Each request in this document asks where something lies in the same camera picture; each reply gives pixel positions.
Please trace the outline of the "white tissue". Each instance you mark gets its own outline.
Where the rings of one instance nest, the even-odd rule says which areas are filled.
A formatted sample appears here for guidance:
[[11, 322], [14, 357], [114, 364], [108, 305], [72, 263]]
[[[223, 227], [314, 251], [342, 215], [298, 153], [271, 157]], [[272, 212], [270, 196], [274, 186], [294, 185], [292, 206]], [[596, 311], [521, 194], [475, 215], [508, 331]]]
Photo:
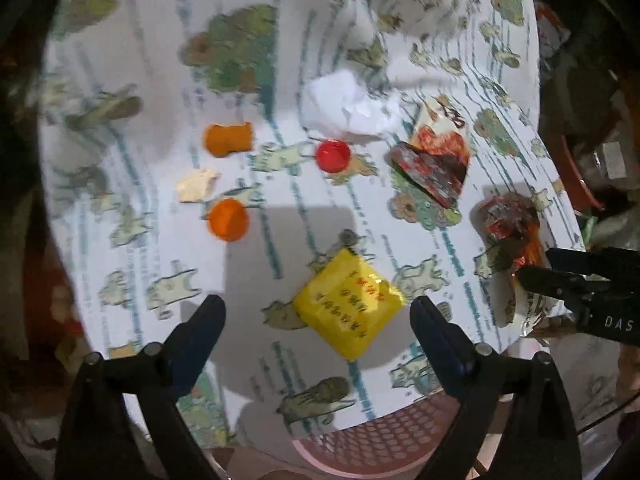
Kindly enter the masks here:
[[300, 111], [300, 123], [327, 138], [344, 134], [379, 138], [401, 123], [400, 93], [393, 90], [388, 96], [371, 96], [350, 70], [309, 81], [300, 98]]

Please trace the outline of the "cat print white cloth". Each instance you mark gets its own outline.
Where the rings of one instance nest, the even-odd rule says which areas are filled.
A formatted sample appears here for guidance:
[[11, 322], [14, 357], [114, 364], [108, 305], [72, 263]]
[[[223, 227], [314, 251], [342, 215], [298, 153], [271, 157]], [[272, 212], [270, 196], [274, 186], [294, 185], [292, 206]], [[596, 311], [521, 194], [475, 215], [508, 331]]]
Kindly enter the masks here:
[[[576, 248], [570, 202], [537, 131], [534, 0], [60, 0], [44, 56], [40, 153], [51, 229], [90, 344], [129, 356], [164, 339], [205, 296], [224, 298], [224, 336], [179, 408], [201, 446], [263, 448], [382, 417], [436, 386], [405, 313], [348, 362], [292, 301], [343, 248], [407, 299], [427, 295], [474, 340], [502, 350], [562, 304], [487, 280], [472, 216], [517, 192], [544, 246]], [[400, 126], [375, 138], [305, 128], [306, 84], [350, 70], [371, 96], [400, 93]], [[458, 206], [442, 208], [386, 160], [422, 102], [447, 101], [471, 149]], [[215, 157], [207, 126], [250, 122], [253, 149]], [[338, 174], [318, 144], [352, 151]], [[194, 169], [219, 172], [179, 203]], [[250, 228], [209, 231], [238, 200]]]

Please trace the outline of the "red bottle cap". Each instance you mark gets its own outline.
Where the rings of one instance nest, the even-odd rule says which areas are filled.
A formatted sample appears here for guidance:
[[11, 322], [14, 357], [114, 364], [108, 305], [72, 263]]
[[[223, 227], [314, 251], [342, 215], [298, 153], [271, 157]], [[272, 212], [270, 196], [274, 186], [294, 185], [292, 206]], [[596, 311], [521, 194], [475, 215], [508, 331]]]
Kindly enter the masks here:
[[318, 167], [328, 174], [338, 174], [345, 170], [351, 157], [352, 151], [349, 145], [336, 139], [321, 141], [314, 154]]

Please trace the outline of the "orange peel piece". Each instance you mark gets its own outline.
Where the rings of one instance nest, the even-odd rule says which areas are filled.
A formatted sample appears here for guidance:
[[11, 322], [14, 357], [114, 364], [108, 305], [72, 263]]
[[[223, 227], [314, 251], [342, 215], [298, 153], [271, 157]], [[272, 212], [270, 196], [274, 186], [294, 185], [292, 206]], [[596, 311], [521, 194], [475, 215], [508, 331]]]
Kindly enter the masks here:
[[250, 152], [253, 149], [253, 138], [254, 130], [250, 122], [239, 125], [211, 124], [203, 134], [204, 148], [218, 158]]

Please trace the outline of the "red foil wrapper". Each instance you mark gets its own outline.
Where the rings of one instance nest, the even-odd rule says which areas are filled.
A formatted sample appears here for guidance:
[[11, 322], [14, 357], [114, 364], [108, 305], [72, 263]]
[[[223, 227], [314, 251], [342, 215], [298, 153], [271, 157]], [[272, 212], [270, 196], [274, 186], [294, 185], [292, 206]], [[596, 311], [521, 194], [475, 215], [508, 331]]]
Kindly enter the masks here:
[[488, 198], [474, 210], [475, 226], [487, 248], [474, 258], [474, 273], [483, 280], [522, 266], [544, 266], [540, 221], [533, 201], [518, 193]]

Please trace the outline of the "red snack wrapper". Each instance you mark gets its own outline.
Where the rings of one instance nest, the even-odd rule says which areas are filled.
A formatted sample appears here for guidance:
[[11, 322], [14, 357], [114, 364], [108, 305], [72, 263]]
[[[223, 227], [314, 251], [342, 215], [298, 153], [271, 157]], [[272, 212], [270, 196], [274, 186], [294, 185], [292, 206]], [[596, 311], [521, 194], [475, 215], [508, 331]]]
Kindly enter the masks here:
[[439, 203], [456, 208], [471, 159], [461, 115], [442, 99], [422, 102], [408, 142], [398, 142], [387, 162], [406, 180]]

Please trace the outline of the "pink plastic trash basket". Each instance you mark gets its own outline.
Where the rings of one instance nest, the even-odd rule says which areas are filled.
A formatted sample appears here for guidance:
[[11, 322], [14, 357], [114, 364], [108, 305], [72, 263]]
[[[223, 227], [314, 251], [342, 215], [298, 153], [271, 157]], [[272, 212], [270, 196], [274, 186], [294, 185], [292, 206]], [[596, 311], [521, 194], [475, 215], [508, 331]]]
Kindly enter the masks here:
[[297, 453], [325, 474], [346, 479], [386, 479], [427, 462], [460, 404], [439, 391], [393, 414], [361, 425], [299, 439]]

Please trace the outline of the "yellow sachet packet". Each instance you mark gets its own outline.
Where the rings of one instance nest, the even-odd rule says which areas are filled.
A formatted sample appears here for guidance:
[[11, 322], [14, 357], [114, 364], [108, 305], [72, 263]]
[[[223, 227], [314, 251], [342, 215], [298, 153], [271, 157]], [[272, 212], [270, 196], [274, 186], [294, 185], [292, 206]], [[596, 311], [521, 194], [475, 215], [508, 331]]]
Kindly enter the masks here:
[[405, 305], [369, 263], [341, 249], [292, 301], [294, 312], [347, 361], [356, 361]]

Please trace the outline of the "orange bottle cap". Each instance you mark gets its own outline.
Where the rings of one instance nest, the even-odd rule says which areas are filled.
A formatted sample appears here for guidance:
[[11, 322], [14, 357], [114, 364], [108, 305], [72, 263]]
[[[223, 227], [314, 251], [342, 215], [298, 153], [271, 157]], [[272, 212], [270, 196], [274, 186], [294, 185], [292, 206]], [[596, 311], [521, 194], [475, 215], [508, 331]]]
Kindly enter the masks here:
[[240, 240], [250, 228], [246, 208], [234, 198], [217, 202], [206, 216], [209, 231], [224, 242]]

